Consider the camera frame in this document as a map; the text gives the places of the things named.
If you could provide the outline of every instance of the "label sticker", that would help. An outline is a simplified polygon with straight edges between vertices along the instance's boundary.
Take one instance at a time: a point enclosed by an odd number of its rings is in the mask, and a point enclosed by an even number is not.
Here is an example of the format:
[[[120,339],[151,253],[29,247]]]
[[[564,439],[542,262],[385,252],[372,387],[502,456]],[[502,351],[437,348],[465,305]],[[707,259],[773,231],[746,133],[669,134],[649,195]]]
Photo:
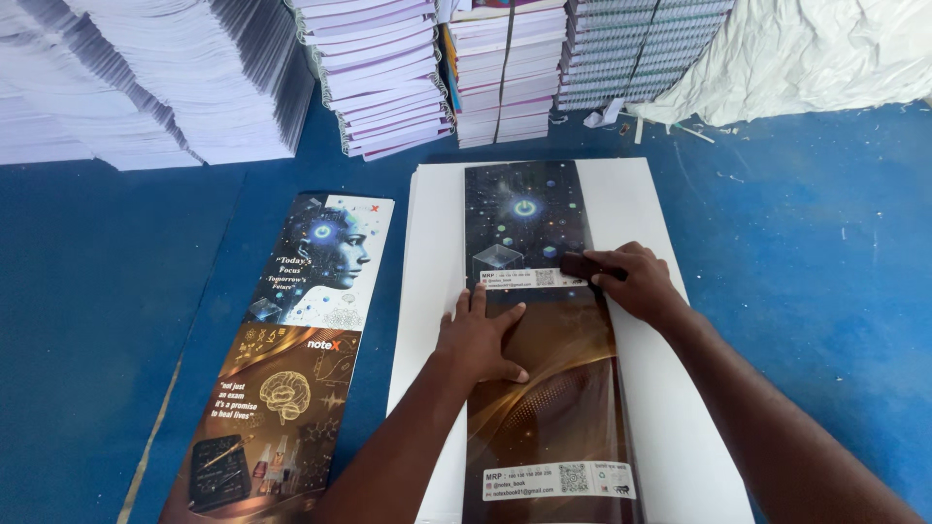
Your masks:
[[[636,499],[631,466],[624,462],[554,462],[486,469],[482,500],[596,496]]]
[[[578,287],[588,285],[585,279],[564,275],[558,268],[480,271],[479,278],[486,284],[486,289]]]

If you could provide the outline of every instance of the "blue painted floor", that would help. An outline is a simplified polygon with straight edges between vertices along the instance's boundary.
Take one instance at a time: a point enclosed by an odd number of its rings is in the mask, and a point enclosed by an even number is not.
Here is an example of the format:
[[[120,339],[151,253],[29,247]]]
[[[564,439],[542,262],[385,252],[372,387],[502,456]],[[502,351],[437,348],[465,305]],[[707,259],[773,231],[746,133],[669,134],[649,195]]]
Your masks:
[[[932,519],[924,109],[706,128],[715,144],[647,125],[642,145],[633,129],[588,130],[573,113],[546,139],[459,151],[448,138],[365,164],[340,153],[317,93],[296,159],[128,173],[97,160],[2,167],[0,522],[115,521],[181,356],[130,521],[158,518],[288,204],[306,190],[398,206],[340,471],[385,412],[411,172],[604,157],[647,157],[692,304]]]

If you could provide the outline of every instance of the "black eraser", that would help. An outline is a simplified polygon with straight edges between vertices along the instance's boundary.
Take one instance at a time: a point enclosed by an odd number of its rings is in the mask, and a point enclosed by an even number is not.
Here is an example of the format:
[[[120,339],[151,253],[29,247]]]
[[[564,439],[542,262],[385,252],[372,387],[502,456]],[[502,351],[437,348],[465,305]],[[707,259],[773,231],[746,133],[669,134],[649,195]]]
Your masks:
[[[621,268],[606,269],[595,260],[590,260],[578,253],[564,253],[560,258],[560,271],[572,277],[579,277],[592,281],[593,275],[608,273],[616,279],[623,281],[628,278],[628,272]]]

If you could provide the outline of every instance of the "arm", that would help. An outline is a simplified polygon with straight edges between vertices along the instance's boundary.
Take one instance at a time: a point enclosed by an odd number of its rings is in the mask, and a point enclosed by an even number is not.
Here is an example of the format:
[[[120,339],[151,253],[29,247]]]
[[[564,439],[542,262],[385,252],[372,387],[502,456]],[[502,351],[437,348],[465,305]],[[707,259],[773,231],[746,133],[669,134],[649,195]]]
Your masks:
[[[609,274],[592,282],[673,348],[768,520],[923,522],[690,308],[664,260],[637,242],[585,255],[603,268],[628,272],[623,282]]]
[[[527,382],[528,372],[501,358],[501,337],[524,314],[518,304],[486,318],[486,288],[464,289],[456,319],[445,313],[437,347],[401,402],[372,434],[311,514],[315,524],[411,524],[433,466],[476,382]],[[365,500],[359,494],[365,493]]]

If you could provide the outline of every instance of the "stack of notebooks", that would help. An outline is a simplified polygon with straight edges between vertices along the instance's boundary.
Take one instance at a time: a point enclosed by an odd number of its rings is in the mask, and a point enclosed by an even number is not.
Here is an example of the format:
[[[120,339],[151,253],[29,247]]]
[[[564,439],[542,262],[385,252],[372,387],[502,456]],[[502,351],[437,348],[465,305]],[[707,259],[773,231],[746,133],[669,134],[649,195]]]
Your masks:
[[[433,0],[293,0],[343,152],[374,160],[453,131]]]
[[[564,0],[516,2],[504,76],[509,5],[485,3],[473,0],[444,26],[459,147],[547,136],[567,35]]]
[[[734,0],[569,0],[557,108],[652,101],[676,83]]]
[[[279,0],[65,0],[211,164],[291,158],[314,80]]]
[[[4,97],[0,119],[25,158],[86,158],[89,151],[121,171],[200,165],[171,108],[136,83],[87,15],[62,0],[0,4],[0,54],[0,79],[16,89]]]
[[[34,110],[22,91],[0,81],[0,165],[93,158],[52,115]]]

